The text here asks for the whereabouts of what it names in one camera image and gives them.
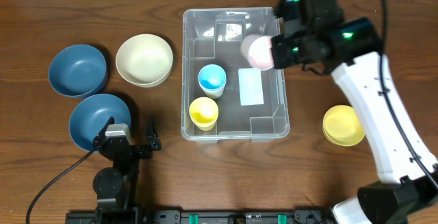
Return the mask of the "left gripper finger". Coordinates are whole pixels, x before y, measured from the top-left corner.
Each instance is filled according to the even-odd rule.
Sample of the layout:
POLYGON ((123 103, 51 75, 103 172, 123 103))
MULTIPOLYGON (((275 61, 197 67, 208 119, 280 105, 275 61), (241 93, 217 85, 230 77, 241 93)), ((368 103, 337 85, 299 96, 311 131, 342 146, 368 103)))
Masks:
POLYGON ((109 117, 109 119, 107 120, 106 124, 103 126, 103 128, 98 132, 98 134, 96 135, 97 138, 104 138, 105 137, 105 132, 107 130, 107 128, 109 127, 109 125, 114 124, 114 117, 111 116, 109 117))
POLYGON ((153 119, 149 119, 146 125, 145 138, 147 143, 151 146, 152 151, 160 151, 162 143, 159 135, 155 129, 153 119))

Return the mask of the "yellow cup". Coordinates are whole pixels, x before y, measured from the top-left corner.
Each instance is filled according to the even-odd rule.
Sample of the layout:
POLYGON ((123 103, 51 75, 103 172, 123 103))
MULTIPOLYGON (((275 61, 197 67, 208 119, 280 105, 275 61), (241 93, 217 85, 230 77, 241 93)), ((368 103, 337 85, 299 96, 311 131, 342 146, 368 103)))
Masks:
POLYGON ((218 105, 209 97, 199 97, 191 102, 189 114, 194 123, 213 123, 219 115, 218 105))
POLYGON ((212 130, 215 125, 217 118, 216 117, 204 117, 204 116, 192 116, 191 120, 195 126, 197 126, 202 131, 212 130))

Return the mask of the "pink cup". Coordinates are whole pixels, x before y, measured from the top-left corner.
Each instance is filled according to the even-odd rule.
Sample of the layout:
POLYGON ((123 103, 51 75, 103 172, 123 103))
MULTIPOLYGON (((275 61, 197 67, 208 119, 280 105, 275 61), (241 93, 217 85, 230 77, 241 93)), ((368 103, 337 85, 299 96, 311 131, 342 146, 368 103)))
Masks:
POLYGON ((243 39, 240 52, 251 67, 266 71, 274 67, 271 36, 249 35, 243 39))

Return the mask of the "cream large bowl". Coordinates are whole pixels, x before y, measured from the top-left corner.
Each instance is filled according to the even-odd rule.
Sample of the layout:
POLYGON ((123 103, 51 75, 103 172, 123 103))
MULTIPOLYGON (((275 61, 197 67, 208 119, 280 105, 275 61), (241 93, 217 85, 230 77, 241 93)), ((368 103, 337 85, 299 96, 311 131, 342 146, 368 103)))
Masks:
POLYGON ((163 38, 139 34, 120 46, 116 54, 116 69, 130 84, 151 88, 168 78, 173 59, 172 49, 163 38))

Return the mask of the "clear plastic storage container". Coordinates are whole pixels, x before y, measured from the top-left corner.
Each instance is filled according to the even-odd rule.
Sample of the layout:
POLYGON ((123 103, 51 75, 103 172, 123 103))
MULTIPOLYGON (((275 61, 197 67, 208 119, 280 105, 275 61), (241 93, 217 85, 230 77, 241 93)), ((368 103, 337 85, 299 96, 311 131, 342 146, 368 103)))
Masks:
POLYGON ((249 139, 269 142, 290 130, 284 72, 261 71, 263 105, 240 105, 239 69, 250 64, 240 52, 245 37, 276 36, 279 20, 271 8, 189 9, 183 14, 183 60, 181 133, 187 140, 216 143, 219 140, 249 139), (193 124, 189 106, 205 96, 198 83, 199 71, 208 64, 221 66, 227 76, 218 104, 218 120, 209 131, 193 124))

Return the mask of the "light blue cup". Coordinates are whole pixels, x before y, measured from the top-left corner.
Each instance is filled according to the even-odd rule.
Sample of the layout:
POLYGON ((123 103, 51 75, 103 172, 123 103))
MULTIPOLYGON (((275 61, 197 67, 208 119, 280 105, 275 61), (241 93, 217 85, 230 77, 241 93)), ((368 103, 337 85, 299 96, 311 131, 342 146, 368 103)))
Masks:
POLYGON ((198 82, 207 90, 222 88, 227 80, 225 70, 217 64, 208 64, 198 73, 198 82))

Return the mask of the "yellow small bowl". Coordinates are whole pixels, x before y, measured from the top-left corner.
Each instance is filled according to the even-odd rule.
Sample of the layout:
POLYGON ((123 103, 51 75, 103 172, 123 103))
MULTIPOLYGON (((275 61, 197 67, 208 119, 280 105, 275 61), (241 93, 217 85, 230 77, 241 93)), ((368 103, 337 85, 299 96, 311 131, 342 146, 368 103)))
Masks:
POLYGON ((343 147, 357 145, 365 137, 354 109, 348 105, 336 105, 327 110, 322 130, 327 140, 343 147))

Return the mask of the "cream white cup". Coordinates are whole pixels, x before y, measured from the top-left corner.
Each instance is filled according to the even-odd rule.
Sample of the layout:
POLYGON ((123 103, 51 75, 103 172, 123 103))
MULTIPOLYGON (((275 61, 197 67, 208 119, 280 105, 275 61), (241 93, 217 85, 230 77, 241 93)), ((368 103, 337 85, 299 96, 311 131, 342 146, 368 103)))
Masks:
POLYGON ((201 89, 203 90, 203 92, 211 99, 217 99, 217 98, 221 97, 223 92, 224 92, 224 88, 225 88, 225 85, 223 85, 220 88, 217 88, 215 90, 210 90, 210 89, 207 89, 207 88, 204 88, 203 86, 201 86, 201 89))

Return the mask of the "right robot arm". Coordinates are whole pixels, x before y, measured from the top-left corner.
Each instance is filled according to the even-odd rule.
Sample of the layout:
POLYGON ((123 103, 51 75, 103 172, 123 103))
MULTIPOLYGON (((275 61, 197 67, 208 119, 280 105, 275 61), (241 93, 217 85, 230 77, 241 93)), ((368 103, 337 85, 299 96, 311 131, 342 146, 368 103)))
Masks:
POLYGON ((276 69, 323 65, 354 108, 371 147, 378 181, 336 204, 334 223, 406 223, 437 202, 437 159, 419 137, 391 78, 386 31, 365 17, 347 21, 336 0, 279 0, 276 69))

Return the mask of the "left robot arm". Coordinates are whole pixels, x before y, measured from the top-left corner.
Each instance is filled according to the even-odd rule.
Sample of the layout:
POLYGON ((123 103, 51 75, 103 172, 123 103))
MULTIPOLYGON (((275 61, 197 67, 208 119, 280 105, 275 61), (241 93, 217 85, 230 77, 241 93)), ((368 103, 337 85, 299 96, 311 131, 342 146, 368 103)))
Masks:
POLYGON ((147 123, 144 137, 144 143, 133 145, 129 126, 116 124, 114 117, 110 117, 94 137, 93 147, 112 161, 112 166, 99 171, 93 180, 98 209, 112 211, 133 207, 140 160, 151 159, 153 152, 162 148, 152 121, 147 123))

